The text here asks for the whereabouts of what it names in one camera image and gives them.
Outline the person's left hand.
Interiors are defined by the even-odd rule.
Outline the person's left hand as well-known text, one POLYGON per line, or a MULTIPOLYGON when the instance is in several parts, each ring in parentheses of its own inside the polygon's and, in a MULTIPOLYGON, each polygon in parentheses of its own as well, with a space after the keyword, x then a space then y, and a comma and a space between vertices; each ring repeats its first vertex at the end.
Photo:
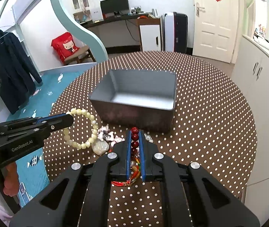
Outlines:
POLYGON ((16 162, 13 162, 6 166, 7 175, 4 181, 3 192, 7 196, 16 196, 19 189, 19 179, 17 173, 17 165, 16 162))

